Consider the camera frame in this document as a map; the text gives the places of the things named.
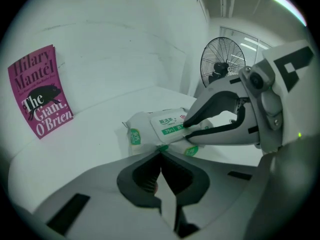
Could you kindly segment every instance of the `black rat illustration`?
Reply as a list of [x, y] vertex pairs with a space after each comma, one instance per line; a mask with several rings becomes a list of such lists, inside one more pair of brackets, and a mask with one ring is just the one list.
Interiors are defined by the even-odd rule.
[[[35, 110], [38, 109], [40, 106], [45, 106], [49, 102], [54, 102], [55, 104], [60, 103], [60, 101], [56, 100], [55, 97], [57, 97], [61, 93], [61, 89], [57, 88], [54, 83], [51, 85], [44, 85], [40, 86], [38, 88], [33, 89], [32, 91], [29, 92], [28, 97], [31, 97], [33, 100], [37, 100], [38, 96], [42, 96], [43, 103], [38, 104], [38, 106], [33, 107], [31, 101], [29, 99], [26, 99], [26, 103], [28, 104], [29, 108], [31, 109], [29, 112], [29, 121], [32, 121], [34, 118], [34, 113]], [[27, 113], [27, 106], [23, 105], [22, 106], [25, 113]]]

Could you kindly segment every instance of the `ceiling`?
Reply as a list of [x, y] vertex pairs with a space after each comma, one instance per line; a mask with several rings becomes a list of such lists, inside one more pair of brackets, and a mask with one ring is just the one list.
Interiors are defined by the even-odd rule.
[[[227, 15], [230, 1], [227, 0]], [[220, 17], [220, 0], [203, 0], [210, 17]], [[273, 0], [235, 0], [233, 18], [240, 18], [260, 25], [290, 42], [301, 38], [305, 27], [282, 5]]]

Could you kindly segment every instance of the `book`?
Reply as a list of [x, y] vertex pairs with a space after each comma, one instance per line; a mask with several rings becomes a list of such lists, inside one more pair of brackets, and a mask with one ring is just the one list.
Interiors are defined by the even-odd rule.
[[39, 139], [73, 119], [53, 45], [20, 58], [8, 67], [8, 74], [21, 113]]

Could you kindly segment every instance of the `white wall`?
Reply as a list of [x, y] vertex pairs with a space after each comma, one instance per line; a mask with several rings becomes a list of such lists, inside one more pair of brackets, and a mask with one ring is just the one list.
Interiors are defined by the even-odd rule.
[[214, 39], [220, 36], [220, 27], [234, 29], [252, 37], [261, 39], [271, 46], [279, 46], [286, 41], [276, 33], [269, 31], [267, 28], [250, 22], [243, 18], [212, 18], [209, 24], [209, 37]]
[[53, 44], [77, 116], [153, 85], [193, 96], [207, 41], [197, 0], [29, 0], [0, 45], [0, 147], [6, 158], [36, 138], [9, 82], [7, 68], [19, 58]]

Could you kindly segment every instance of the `fan grille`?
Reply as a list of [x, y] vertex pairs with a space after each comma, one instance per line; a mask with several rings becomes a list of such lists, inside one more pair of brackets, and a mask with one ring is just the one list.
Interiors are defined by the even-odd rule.
[[205, 47], [201, 58], [201, 77], [205, 87], [209, 82], [209, 76], [214, 73], [216, 63], [227, 63], [231, 69], [227, 76], [238, 75], [245, 65], [245, 56], [240, 47], [231, 39], [218, 37], [213, 39]]

